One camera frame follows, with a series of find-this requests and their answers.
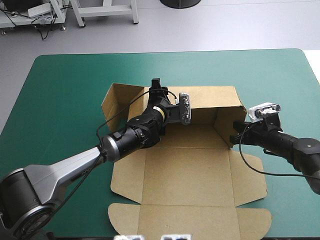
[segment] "wire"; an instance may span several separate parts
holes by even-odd
[[[103,124],[101,124],[97,130],[96,130],[96,134],[100,140],[100,144],[101,147],[103,146],[102,140],[99,136],[99,129],[102,128],[105,124],[107,124],[108,122],[112,121],[115,117],[117,117],[119,114],[121,114],[124,110],[126,110],[128,107],[130,107],[130,105],[132,105],[135,101],[137,101],[139,98],[141,98],[143,95],[150,93],[150,92],[154,92],[154,91],[164,91],[164,92],[168,92],[170,94],[172,94],[174,96],[174,98],[176,99],[177,96],[166,89],[151,89],[149,91],[146,91],[144,93],[142,93],[141,95],[139,95],[138,97],[136,97],[134,100],[132,100],[126,107],[124,107],[122,110],[120,110],[118,113],[116,113],[115,115],[113,115],[112,117],[110,117],[108,120],[106,120]],[[83,176],[83,178],[78,182],[78,184],[74,187],[74,189],[70,192],[70,194],[63,200],[63,202],[59,205],[59,207],[57,207],[51,214],[50,216],[48,216],[48,218],[43,221],[40,225],[38,225],[34,231],[29,234],[29,235],[23,235],[20,237],[20,240],[26,240],[30,237],[32,237],[38,230],[40,230],[41,228],[43,228],[54,216],[55,214],[67,203],[67,201],[73,196],[73,194],[78,190],[78,188],[81,186],[81,184],[86,180],[86,178],[89,176],[89,174],[92,172],[92,170],[95,168],[95,166],[98,164],[100,157],[102,157],[102,154],[100,153],[99,156],[96,158],[96,160],[94,161],[94,163],[91,165],[91,167],[88,169],[88,171],[85,173],[85,175]]]
[[[78,188],[81,186],[81,184],[86,180],[86,178],[89,176],[89,174],[92,172],[92,170],[95,168],[95,166],[98,164],[100,157],[102,155],[99,154],[99,156],[96,158],[96,160],[94,161],[94,163],[91,165],[91,167],[89,168],[89,170],[85,173],[85,175],[83,176],[83,178],[78,182],[78,184],[74,187],[74,189],[70,192],[70,194],[63,200],[63,202],[59,205],[59,207],[57,207],[48,217],[47,219],[45,219],[40,225],[38,225],[34,231],[32,231],[32,233],[30,233],[29,235],[22,235],[20,237],[20,240],[26,240],[29,239],[30,237],[32,237],[38,230],[40,230],[41,228],[43,228],[45,225],[47,225],[48,222],[50,222],[50,220],[56,215],[56,213],[66,204],[66,202],[73,196],[73,194],[78,190]]]
[[[114,118],[116,118],[117,116],[119,116],[121,113],[123,113],[124,110],[126,110],[127,108],[129,108],[135,101],[137,101],[139,98],[141,98],[143,95],[147,94],[147,93],[151,93],[151,92],[154,92],[154,91],[164,91],[164,92],[167,92],[167,93],[170,93],[171,95],[174,96],[175,99],[177,99],[177,96],[169,91],[169,90],[166,90],[166,89],[162,89],[162,88],[157,88],[157,89],[151,89],[149,91],[146,91],[144,93],[142,93],[141,95],[137,96],[134,100],[132,100],[131,102],[129,102],[129,104],[127,106],[125,106],[123,109],[121,109],[117,114],[113,115],[112,117],[110,117],[108,120],[106,120],[104,123],[102,123],[100,126],[98,126],[98,128],[96,129],[96,136],[98,137],[99,139],[99,142],[100,142],[100,147],[102,148],[103,147],[103,142],[102,142],[102,139],[100,137],[100,134],[99,134],[99,131],[100,129],[106,125],[108,122],[110,122],[111,120],[113,120]]]
[[[310,175],[305,175],[305,174],[292,174],[292,173],[272,173],[272,172],[266,172],[266,171],[260,171],[258,169],[255,169],[253,166],[251,166],[247,160],[245,159],[243,153],[242,153],[242,149],[241,149],[241,143],[242,143],[242,139],[243,136],[245,135],[245,133],[247,131],[249,131],[254,125],[256,124],[256,122],[254,123],[249,123],[248,126],[243,130],[241,137],[240,137],[240,142],[239,142],[239,152],[241,155],[242,160],[244,161],[244,163],[253,171],[259,173],[259,174],[264,174],[264,175],[270,175],[270,176],[278,176],[278,177],[304,177],[304,178],[310,178],[310,179],[316,179],[316,180],[320,180],[320,178],[315,177],[315,176],[310,176]]]
[[[34,26],[35,29],[40,33],[41,39],[42,39],[42,40],[45,40],[45,39],[47,39],[47,37],[48,37],[48,35],[49,35],[49,32],[52,31],[52,25],[55,24],[56,19],[57,19],[57,15],[55,14],[54,17],[53,17],[53,19],[52,19],[51,22],[50,22],[50,25],[49,25],[49,27],[48,27],[48,30],[46,31],[46,35],[45,35],[45,36],[43,35],[43,32],[41,32],[41,30],[40,30],[41,28],[37,28],[36,26],[33,25],[33,23],[34,23],[36,20],[38,20],[38,18],[34,19],[34,20],[31,22],[31,25]]]

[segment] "black robot arm segment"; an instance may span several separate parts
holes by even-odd
[[[280,106],[264,103],[249,109],[251,122],[234,122],[239,133],[231,136],[232,144],[254,145],[263,148],[264,153],[285,158],[294,169],[304,175],[320,178],[320,142],[313,138],[297,138],[283,132],[279,120]],[[320,194],[320,180],[306,177],[311,189]]]
[[[171,104],[165,90],[168,88],[161,87],[158,78],[153,79],[144,112],[130,119],[124,128],[102,138],[101,152],[106,153],[107,161],[116,162],[135,150],[154,146],[168,123],[190,123],[189,95],[180,93],[178,103]]]

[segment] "table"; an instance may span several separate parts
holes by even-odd
[[[0,136],[0,177],[96,145],[95,131],[104,121],[100,105],[110,85],[148,86],[152,78],[161,78],[163,86],[233,85],[247,108],[280,104],[285,132],[320,139],[320,85],[298,49],[44,55],[35,60]],[[260,157],[266,171],[295,172],[285,159],[256,146],[243,148]],[[112,169],[111,163],[95,169],[46,229],[56,236],[114,235],[108,206],[132,202],[110,190]],[[307,182],[274,176],[266,181],[268,196],[242,207],[271,211],[267,236],[320,236],[320,196]]]

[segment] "black cylindrical base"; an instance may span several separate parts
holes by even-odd
[[[200,1],[201,0],[160,0],[162,4],[173,9],[191,8],[200,3]]]

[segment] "open cardboard box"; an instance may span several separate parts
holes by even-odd
[[[246,109],[233,86],[171,86],[176,95],[189,93],[192,124],[168,124],[154,147],[138,150],[114,164],[111,189],[136,204],[113,203],[109,219],[121,235],[160,240],[164,234],[192,234],[194,240],[259,240],[269,230],[266,209],[236,208],[264,198],[264,175],[250,170],[229,136]],[[112,116],[148,87],[114,83],[102,103]],[[109,123],[116,131],[122,119],[140,115],[148,95]],[[245,155],[263,170],[262,161]]]

